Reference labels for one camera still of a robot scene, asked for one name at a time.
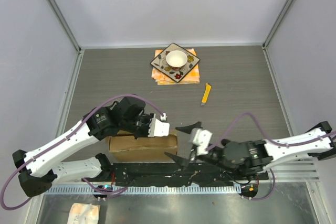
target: wall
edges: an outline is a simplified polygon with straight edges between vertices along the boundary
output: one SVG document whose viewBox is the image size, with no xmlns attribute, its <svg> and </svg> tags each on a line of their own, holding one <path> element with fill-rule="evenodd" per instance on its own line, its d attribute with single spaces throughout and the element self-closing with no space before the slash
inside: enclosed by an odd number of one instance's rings
<svg viewBox="0 0 336 224">
<path fill-rule="evenodd" d="M 56 0 L 78 43 L 262 43 L 285 0 Z"/>
<path fill-rule="evenodd" d="M 269 47 L 296 133 L 324 120 L 336 130 L 335 13 L 335 0 L 296 0 Z M 336 159 L 316 166 L 334 209 Z"/>
<path fill-rule="evenodd" d="M 54 138 L 76 52 L 46 0 L 0 0 L 0 186 L 15 170 L 12 153 Z M 26 199 L 17 177 L 8 206 Z M 23 223 L 25 209 L 4 211 L 1 223 Z"/>
</svg>

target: white bowl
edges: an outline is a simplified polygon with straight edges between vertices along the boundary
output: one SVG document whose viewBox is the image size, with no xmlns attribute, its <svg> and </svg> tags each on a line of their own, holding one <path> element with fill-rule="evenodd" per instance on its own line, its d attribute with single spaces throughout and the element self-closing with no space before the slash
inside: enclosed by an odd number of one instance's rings
<svg viewBox="0 0 336 224">
<path fill-rule="evenodd" d="M 166 56 L 167 64 L 173 69 L 182 68 L 188 61 L 188 56 L 182 51 L 174 50 Z"/>
</svg>

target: yellow utility knife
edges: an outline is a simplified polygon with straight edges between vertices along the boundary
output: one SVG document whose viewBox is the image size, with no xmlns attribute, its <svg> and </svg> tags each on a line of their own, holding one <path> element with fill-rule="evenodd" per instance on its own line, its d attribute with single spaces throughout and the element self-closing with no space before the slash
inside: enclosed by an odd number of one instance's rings
<svg viewBox="0 0 336 224">
<path fill-rule="evenodd" d="M 211 90 L 211 85 L 209 83 L 206 83 L 205 84 L 205 92 L 204 92 L 204 95 L 203 95 L 203 98 L 202 98 L 201 106 L 204 106 L 206 101 L 208 100 L 210 90 Z"/>
</svg>

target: checkered cloth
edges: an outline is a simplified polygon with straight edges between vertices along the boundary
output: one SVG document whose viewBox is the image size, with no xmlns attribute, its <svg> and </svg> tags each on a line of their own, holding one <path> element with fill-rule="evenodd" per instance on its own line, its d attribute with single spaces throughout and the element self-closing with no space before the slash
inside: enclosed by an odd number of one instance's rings
<svg viewBox="0 0 336 224">
<path fill-rule="evenodd" d="M 156 50 L 154 58 L 159 55 L 163 50 Z M 189 52 L 196 55 L 194 48 L 188 49 Z M 152 78 L 158 83 L 158 85 L 173 85 L 173 84 L 194 84 L 199 83 L 200 71 L 198 69 L 198 64 L 183 78 L 179 83 L 173 81 L 168 76 L 158 71 L 156 68 L 152 70 Z"/>
</svg>

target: square plate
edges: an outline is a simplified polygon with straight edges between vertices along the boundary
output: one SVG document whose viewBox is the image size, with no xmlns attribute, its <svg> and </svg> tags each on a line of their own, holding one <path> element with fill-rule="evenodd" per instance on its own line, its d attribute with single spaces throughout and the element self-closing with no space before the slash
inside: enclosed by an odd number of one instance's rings
<svg viewBox="0 0 336 224">
<path fill-rule="evenodd" d="M 171 69 L 166 61 L 166 56 L 169 52 L 179 50 L 184 52 L 188 56 L 188 61 L 186 65 L 180 70 Z M 152 60 L 151 65 L 155 67 L 160 72 L 164 73 L 166 76 L 171 78 L 173 81 L 179 83 L 184 77 L 199 63 L 200 59 L 196 55 L 187 51 L 183 47 L 175 43 L 171 43 L 166 49 L 164 49 L 158 56 Z"/>
</svg>

